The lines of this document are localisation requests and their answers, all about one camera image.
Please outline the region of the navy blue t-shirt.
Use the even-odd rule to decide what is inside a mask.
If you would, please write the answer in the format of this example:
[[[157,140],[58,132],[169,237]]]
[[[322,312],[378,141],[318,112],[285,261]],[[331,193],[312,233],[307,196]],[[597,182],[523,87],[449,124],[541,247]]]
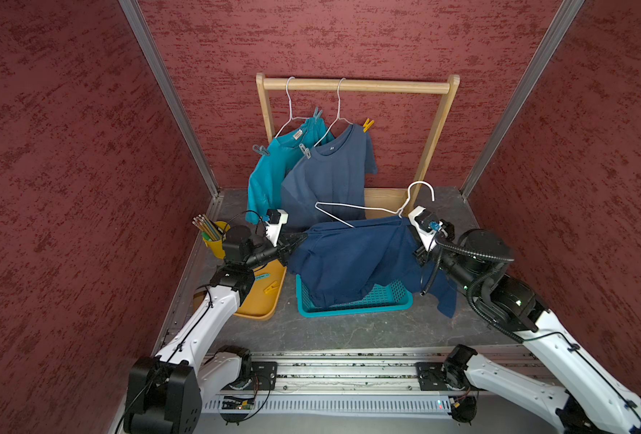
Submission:
[[[320,309],[358,302],[376,286],[399,282],[410,293],[425,289],[434,263],[420,265],[415,252],[426,244],[407,218],[387,217],[316,224],[289,258],[311,303]]]

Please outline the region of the grey clothespin on teal shoulder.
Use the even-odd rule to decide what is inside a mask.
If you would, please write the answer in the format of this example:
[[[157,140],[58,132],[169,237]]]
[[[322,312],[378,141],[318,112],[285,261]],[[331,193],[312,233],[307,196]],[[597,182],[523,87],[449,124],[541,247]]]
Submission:
[[[269,149],[266,146],[253,145],[252,146],[252,150],[255,153],[257,153],[257,154],[259,154],[259,155],[261,155],[263,157],[269,157],[270,156]]]

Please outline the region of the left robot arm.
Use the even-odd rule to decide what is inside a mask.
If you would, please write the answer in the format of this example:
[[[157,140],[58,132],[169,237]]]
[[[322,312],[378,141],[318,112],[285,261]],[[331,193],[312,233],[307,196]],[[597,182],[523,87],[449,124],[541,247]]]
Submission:
[[[208,350],[253,289],[255,271],[274,261],[287,264],[306,238],[306,233],[285,233],[282,224],[269,224],[263,236],[244,225],[224,233],[224,260],[199,287],[204,295],[199,308],[168,345],[130,370],[117,432],[194,432],[205,401],[231,383],[249,382],[246,349],[223,347],[213,356]]]

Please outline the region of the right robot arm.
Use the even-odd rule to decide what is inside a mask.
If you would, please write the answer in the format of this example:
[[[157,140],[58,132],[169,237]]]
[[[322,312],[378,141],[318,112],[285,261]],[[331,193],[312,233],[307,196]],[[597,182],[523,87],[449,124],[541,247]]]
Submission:
[[[609,374],[529,285],[508,275],[514,255],[499,236],[472,230],[454,243],[436,224],[415,224],[410,232],[416,256],[433,262],[477,316],[530,351],[559,381],[534,380],[458,345],[443,362],[450,386],[493,392],[560,433],[641,433],[641,396]]]

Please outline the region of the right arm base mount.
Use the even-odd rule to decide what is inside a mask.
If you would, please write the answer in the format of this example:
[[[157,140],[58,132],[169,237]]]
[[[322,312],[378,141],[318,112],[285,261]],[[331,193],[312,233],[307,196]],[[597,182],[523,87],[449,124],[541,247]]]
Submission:
[[[415,364],[416,378],[421,392],[479,392],[466,377],[461,365],[453,363],[419,362]]]

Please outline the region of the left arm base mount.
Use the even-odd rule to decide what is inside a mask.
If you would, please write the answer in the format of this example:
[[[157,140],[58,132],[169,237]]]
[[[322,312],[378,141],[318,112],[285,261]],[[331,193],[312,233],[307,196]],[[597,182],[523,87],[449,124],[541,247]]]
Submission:
[[[277,362],[244,363],[242,377],[224,385],[219,392],[253,394],[255,391],[273,391],[276,387],[278,368]]]

